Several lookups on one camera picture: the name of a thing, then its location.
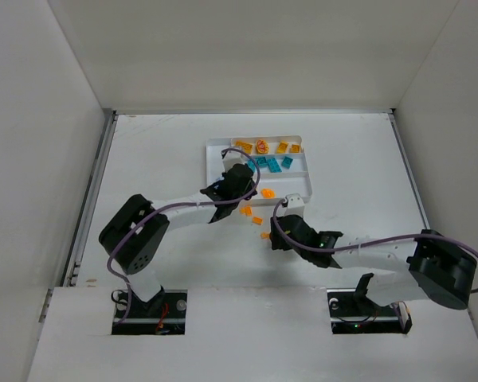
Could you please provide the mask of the orange curved tube piece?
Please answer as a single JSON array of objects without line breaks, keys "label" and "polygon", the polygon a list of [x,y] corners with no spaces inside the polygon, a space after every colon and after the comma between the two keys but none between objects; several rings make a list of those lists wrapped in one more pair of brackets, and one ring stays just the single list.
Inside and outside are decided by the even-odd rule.
[{"label": "orange curved tube piece", "polygon": [[262,189],[261,195],[265,199],[273,199],[276,197],[276,194],[272,189]]}]

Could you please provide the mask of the teal square lego brick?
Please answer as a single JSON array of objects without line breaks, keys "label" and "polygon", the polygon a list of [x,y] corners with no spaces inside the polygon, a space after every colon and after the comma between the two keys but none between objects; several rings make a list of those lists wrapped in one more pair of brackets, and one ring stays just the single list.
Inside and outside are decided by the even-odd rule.
[{"label": "teal square lego brick", "polygon": [[285,156],[281,162],[281,166],[284,167],[285,169],[289,169],[292,165],[293,159]]}]

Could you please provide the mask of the yellow long lego brick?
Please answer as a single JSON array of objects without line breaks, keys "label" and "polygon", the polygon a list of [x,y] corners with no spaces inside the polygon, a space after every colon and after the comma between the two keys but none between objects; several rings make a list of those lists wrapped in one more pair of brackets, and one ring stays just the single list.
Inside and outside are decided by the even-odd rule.
[{"label": "yellow long lego brick", "polygon": [[233,143],[234,146],[240,148],[242,151],[244,151],[246,154],[251,154],[253,152],[253,144],[250,142],[245,142],[241,140],[236,140]]}]

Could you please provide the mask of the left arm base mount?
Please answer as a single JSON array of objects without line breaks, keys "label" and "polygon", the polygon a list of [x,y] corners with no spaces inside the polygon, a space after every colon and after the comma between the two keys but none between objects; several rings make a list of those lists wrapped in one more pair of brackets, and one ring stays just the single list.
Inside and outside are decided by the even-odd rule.
[{"label": "left arm base mount", "polygon": [[127,304],[127,292],[114,290],[115,305],[112,335],[178,336],[186,331],[187,290],[164,290],[164,295],[148,307],[133,294]]}]

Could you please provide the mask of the teal long lego brick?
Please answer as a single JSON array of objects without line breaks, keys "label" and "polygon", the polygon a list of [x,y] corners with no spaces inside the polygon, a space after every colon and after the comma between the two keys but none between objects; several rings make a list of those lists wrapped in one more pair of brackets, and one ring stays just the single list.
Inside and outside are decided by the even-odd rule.
[{"label": "teal long lego brick", "polygon": [[282,169],[275,158],[267,158],[268,170],[271,173],[281,173]]}]

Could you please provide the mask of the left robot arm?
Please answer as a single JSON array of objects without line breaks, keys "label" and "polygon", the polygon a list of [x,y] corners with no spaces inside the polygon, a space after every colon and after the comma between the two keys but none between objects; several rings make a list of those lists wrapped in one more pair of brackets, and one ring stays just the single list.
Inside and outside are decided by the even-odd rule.
[{"label": "left robot arm", "polygon": [[257,194],[258,166],[237,163],[220,180],[194,195],[167,203],[141,194],[130,197],[99,234],[108,254],[107,269],[126,283],[127,304],[138,301],[152,315],[165,290],[150,268],[163,237],[194,224],[213,224],[228,217],[243,200]]}]

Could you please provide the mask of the yellow oval butterfly lego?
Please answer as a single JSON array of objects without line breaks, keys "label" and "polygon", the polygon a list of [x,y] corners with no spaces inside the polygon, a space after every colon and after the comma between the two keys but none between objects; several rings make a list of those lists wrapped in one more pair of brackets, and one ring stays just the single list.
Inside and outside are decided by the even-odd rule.
[{"label": "yellow oval butterfly lego", "polygon": [[269,153],[269,145],[264,139],[258,139],[255,143],[255,150],[259,155],[266,155]]}]

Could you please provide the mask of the yellow rounded lego brick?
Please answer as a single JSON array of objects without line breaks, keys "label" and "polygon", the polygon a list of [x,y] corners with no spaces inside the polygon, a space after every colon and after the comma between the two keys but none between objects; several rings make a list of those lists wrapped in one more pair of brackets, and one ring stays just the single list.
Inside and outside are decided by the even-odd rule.
[{"label": "yellow rounded lego brick", "polygon": [[277,154],[285,154],[288,151],[289,143],[285,141],[281,141],[276,148]]}]

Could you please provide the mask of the teal rounded lego piece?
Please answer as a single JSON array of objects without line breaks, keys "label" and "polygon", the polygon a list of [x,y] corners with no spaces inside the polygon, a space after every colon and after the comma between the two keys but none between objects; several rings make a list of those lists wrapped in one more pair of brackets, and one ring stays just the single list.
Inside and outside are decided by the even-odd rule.
[{"label": "teal rounded lego piece", "polygon": [[255,173],[256,172],[256,164],[253,160],[247,161],[247,166]]}]

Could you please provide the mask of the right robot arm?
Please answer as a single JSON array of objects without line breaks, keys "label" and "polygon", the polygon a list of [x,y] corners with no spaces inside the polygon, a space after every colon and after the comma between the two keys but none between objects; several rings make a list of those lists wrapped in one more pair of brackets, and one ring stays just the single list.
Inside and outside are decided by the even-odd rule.
[{"label": "right robot arm", "polygon": [[359,305],[380,309],[428,299],[452,310],[468,307],[477,261],[438,232],[369,246],[340,231],[317,232],[296,214],[272,216],[270,224],[274,250],[293,250],[323,269],[366,268],[353,293]]}]

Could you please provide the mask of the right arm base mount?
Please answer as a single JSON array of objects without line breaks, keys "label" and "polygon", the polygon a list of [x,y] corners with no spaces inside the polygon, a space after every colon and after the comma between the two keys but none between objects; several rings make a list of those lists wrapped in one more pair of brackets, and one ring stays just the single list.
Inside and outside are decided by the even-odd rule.
[{"label": "right arm base mount", "polygon": [[410,332],[413,320],[404,302],[378,306],[366,297],[367,283],[373,276],[373,273],[363,275],[355,289],[327,290],[327,304],[333,334],[406,335]]}]

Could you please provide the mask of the small orange square brick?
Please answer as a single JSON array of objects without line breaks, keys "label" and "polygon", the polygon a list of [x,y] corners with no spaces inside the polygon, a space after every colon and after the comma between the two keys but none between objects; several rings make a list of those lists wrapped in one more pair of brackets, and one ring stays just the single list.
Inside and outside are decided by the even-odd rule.
[{"label": "small orange square brick", "polygon": [[244,214],[244,215],[246,215],[246,216],[252,216],[252,215],[253,215],[252,208],[251,208],[249,205],[247,205],[247,206],[241,208],[241,209],[240,209],[240,213],[241,213],[241,214]]}]

